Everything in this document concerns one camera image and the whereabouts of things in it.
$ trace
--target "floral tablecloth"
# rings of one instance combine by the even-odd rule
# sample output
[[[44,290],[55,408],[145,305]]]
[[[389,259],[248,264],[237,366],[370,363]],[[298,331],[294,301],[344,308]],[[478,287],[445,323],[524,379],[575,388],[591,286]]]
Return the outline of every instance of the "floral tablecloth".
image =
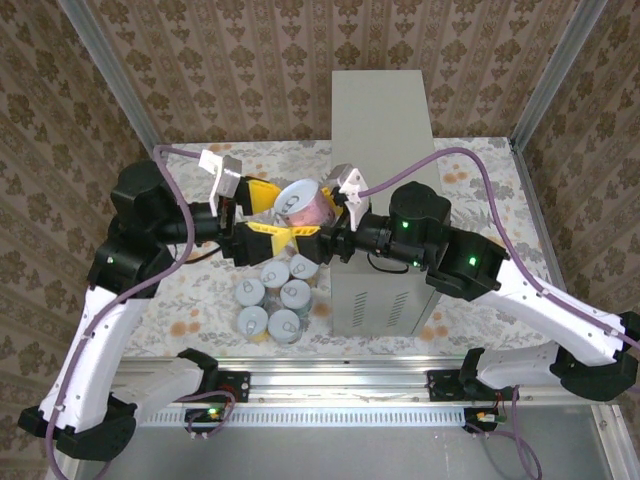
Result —
[[[199,152],[209,148],[243,161],[243,173],[268,179],[283,187],[300,178],[322,180],[330,170],[330,141],[187,144],[179,148]],[[547,265],[529,212],[515,163],[504,138],[436,139],[436,149],[462,146],[475,151],[486,163],[507,232],[525,264],[548,280]],[[197,162],[171,155],[169,169],[188,201],[206,201],[211,177]],[[474,230],[502,243],[492,224],[484,187],[475,165],[452,155],[438,161],[443,194],[453,204],[451,223]],[[257,216],[273,221],[273,212]],[[212,248],[205,245],[194,257]],[[288,247],[280,257],[293,253]],[[314,306],[308,330],[292,346],[268,339],[249,343],[235,331],[240,306],[234,286],[242,278],[258,277],[261,267],[235,268],[219,255],[192,266],[185,265],[165,279],[140,320],[126,355],[175,355],[193,347],[214,356],[356,356],[464,354],[469,348],[492,349],[537,345],[546,339],[516,319],[489,307],[442,297],[418,337],[354,337],[331,335],[331,284],[329,268],[320,270],[313,289]]]

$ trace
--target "aluminum frame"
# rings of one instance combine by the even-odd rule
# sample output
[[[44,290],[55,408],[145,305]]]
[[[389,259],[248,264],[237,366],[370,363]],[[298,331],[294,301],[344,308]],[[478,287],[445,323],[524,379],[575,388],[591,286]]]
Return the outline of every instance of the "aluminum frame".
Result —
[[[249,406],[273,407],[419,407],[489,406],[492,402],[431,402],[425,387],[427,370],[460,368],[463,356],[372,356],[344,358],[219,358],[222,370],[252,372]],[[171,357],[124,357],[113,387],[163,369]],[[640,466],[617,405],[577,397],[562,387],[520,390],[522,407],[591,405],[594,422],[614,480],[640,480]],[[172,403],[169,407],[181,407]],[[74,478],[79,461],[58,455],[63,472]],[[45,477],[55,480],[49,471]]]
[[[109,41],[100,30],[98,22],[86,2],[60,0],[60,6],[67,14],[73,28],[78,32],[82,44],[100,70],[109,89],[116,97],[138,138],[151,153],[154,145],[160,143],[160,136],[145,107],[131,86]]]
[[[511,139],[524,150],[600,18],[607,0],[581,1],[518,120]]]

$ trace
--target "white jar lid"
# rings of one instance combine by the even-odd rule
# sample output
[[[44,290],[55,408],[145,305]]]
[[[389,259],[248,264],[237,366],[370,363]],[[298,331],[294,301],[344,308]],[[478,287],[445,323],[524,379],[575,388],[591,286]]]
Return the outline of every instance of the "white jar lid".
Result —
[[[245,278],[236,286],[236,300],[243,307],[259,305],[264,299],[264,285],[257,278]]]
[[[313,277],[320,268],[320,265],[313,263],[307,257],[299,253],[294,255],[289,262],[289,271],[291,275],[301,280],[308,280]]]
[[[280,288],[289,280],[289,267],[284,262],[269,262],[260,272],[260,279],[267,288]]]
[[[293,182],[280,192],[274,208],[280,215],[292,215],[303,210],[315,198],[320,185],[311,178],[303,178]]]
[[[247,336],[260,335],[267,329],[269,315],[262,307],[243,308],[238,315],[238,331]]]
[[[302,280],[291,280],[280,290],[280,300],[285,307],[297,310],[311,301],[311,287]]]
[[[278,310],[269,318],[268,328],[276,342],[290,342],[298,335],[300,319],[291,310]]]

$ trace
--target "dual-arm robot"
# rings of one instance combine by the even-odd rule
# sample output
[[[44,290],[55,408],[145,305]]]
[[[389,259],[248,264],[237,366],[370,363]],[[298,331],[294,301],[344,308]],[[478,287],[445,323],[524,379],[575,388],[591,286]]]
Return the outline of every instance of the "dual-arm robot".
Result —
[[[210,152],[203,152],[203,158],[206,155]],[[501,246],[452,227],[451,203],[428,186],[411,182],[399,187],[391,197],[389,215],[376,215],[368,198],[358,198],[358,192],[366,189],[362,175],[343,165],[334,169],[323,190],[337,214],[334,225],[289,229],[236,223],[237,206],[244,215],[260,213],[273,206],[280,190],[242,176],[238,160],[228,156],[218,160],[217,170],[210,170],[215,170],[216,178],[209,202],[192,203],[189,211],[196,244],[218,243],[223,256],[236,266],[268,260],[289,241],[316,263],[328,264],[334,255],[348,262],[360,250],[419,268],[426,283],[442,294],[510,313],[552,339],[523,349],[470,350],[454,378],[465,398],[495,398],[496,392],[516,384],[561,384],[581,397],[606,401],[635,383],[638,362],[617,335],[550,302]],[[139,162],[122,171],[111,199],[117,214],[89,272],[90,287],[70,354],[46,398],[25,409],[19,421],[26,431],[44,437],[56,410],[58,450],[73,458],[101,461],[115,458],[126,447],[137,422],[182,396],[216,390],[221,374],[214,359],[188,349],[166,371],[111,391],[126,342],[157,284],[117,305],[88,338],[87,325],[119,294],[169,268],[174,258],[168,245],[187,240],[185,218],[154,162]],[[573,309],[633,339],[640,336],[637,314],[602,312],[536,281]],[[71,352],[81,340],[87,342],[84,353],[73,365],[64,404],[56,405]]]

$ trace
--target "patterned wallpaper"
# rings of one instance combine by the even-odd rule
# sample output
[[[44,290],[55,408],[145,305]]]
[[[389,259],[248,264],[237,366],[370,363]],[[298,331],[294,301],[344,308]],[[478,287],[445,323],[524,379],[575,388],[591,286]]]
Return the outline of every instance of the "patterned wallpaper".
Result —
[[[55,1],[1,2],[0,71],[0,477],[40,478],[17,418],[62,364],[108,192],[144,152]]]
[[[569,292],[640,312],[640,2],[608,2],[524,157]]]
[[[436,136],[509,136],[577,5],[87,1],[174,143],[328,139],[331,72],[344,69],[421,69]]]

